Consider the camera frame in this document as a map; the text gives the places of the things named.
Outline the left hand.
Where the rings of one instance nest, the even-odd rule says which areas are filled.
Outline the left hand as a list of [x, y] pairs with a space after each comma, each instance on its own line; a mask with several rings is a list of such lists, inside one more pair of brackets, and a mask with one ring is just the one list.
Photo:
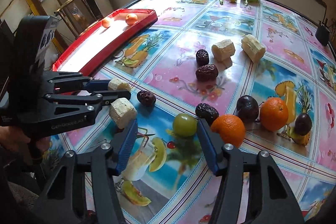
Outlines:
[[[1, 147], [11, 152], [19, 152], [31, 139], [17, 127], [1, 127]], [[50, 148], [51, 137], [44, 137], [35, 142], [36, 147], [43, 155]]]

